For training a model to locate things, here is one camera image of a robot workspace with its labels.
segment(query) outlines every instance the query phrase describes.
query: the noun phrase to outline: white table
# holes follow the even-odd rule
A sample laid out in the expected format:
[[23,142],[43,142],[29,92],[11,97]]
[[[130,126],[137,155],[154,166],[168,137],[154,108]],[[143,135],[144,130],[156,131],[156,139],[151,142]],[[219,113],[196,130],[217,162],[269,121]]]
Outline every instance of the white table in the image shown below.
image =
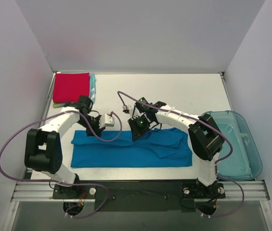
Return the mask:
[[[123,130],[130,130],[129,115],[122,112],[122,102],[117,91],[121,90],[136,99],[145,97],[148,102],[162,101],[183,112],[201,115],[206,111],[230,110],[225,89],[219,74],[109,74],[96,75],[96,102],[94,110],[101,114],[114,111],[123,122]],[[133,101],[124,98],[127,104]],[[52,102],[47,116],[59,113]],[[109,130],[119,130],[119,123]],[[147,168],[71,168],[75,130],[84,130],[74,124],[62,137],[63,163],[81,180],[175,180],[196,179],[198,158],[193,154],[190,167],[147,167]],[[33,171],[31,179],[46,179],[47,176]]]

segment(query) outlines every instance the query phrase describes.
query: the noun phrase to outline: gray wall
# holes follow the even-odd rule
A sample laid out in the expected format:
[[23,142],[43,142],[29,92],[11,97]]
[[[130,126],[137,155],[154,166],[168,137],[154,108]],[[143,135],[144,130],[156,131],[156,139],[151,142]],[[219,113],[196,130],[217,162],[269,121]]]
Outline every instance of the gray wall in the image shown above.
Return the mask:
[[272,0],[264,3],[225,81],[234,109],[245,117],[254,136],[263,161],[261,177],[272,199]]
[[[18,128],[41,117],[52,72],[13,0],[0,0],[0,148]],[[24,171],[25,133],[7,148],[2,166]],[[0,230],[15,182],[0,174]]]
[[54,70],[225,71],[264,0],[16,0]]

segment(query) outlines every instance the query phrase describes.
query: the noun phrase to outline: blue plastic tub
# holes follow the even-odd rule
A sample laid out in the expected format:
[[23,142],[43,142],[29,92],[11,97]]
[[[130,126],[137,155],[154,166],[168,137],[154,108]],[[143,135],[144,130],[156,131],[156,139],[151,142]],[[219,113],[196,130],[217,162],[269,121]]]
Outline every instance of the blue plastic tub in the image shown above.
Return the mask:
[[[221,176],[244,181],[256,178],[262,172],[262,161],[245,119],[237,112],[207,112],[212,115],[220,131],[233,145],[233,153],[218,163]],[[230,151],[227,142],[219,158]]]

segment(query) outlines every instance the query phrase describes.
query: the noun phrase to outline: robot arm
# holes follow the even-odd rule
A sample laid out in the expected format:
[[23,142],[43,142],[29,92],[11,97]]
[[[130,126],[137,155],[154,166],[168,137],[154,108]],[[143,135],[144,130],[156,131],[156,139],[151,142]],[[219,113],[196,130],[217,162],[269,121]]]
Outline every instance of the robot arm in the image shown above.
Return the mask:
[[[191,144],[193,152],[199,157],[198,180],[206,187],[212,185],[217,178],[215,161],[218,159],[224,139],[199,122],[182,117],[182,115],[202,120],[220,131],[214,119],[209,114],[204,114],[202,116],[190,115],[175,110],[163,102],[152,104],[148,103],[145,98],[141,98],[139,101],[144,104],[135,103],[134,107],[124,106],[124,112],[131,116],[128,123],[131,127],[133,141],[136,141],[148,132],[150,130],[150,124],[153,122],[157,124],[167,124],[186,132],[189,134],[188,143]],[[146,104],[163,110],[152,109],[145,106]]]
[[[92,117],[88,115],[91,109],[92,101],[88,97],[81,96],[77,103],[67,103],[61,112],[77,111],[82,113],[98,136],[101,135],[105,127],[114,126],[112,116],[104,114]],[[60,138],[75,123],[88,128],[88,124],[79,114],[65,113],[38,129],[30,129],[26,139],[25,166],[40,171],[53,180],[69,184],[74,183],[76,174],[62,163]],[[86,129],[86,132],[88,136],[93,136],[90,129]]]

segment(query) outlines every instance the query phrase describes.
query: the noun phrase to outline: red cloth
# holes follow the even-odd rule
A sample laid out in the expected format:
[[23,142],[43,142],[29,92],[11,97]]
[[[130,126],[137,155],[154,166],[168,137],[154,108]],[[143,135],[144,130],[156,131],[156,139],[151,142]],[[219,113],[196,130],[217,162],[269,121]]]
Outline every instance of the red cloth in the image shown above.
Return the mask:
[[54,103],[77,102],[80,95],[89,96],[89,94],[89,73],[56,74],[53,93]]

